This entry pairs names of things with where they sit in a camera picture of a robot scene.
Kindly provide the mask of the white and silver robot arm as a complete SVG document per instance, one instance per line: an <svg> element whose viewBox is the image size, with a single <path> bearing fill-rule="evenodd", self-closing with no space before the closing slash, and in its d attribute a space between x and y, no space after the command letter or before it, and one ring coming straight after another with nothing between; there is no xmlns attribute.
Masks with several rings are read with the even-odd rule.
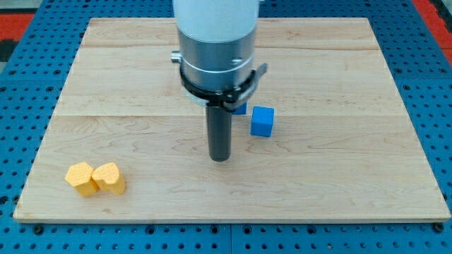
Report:
<svg viewBox="0 0 452 254"><path fill-rule="evenodd" d="M182 85L205 107L234 111L252 96L262 65L253 69L259 0L174 0Z"/></svg>

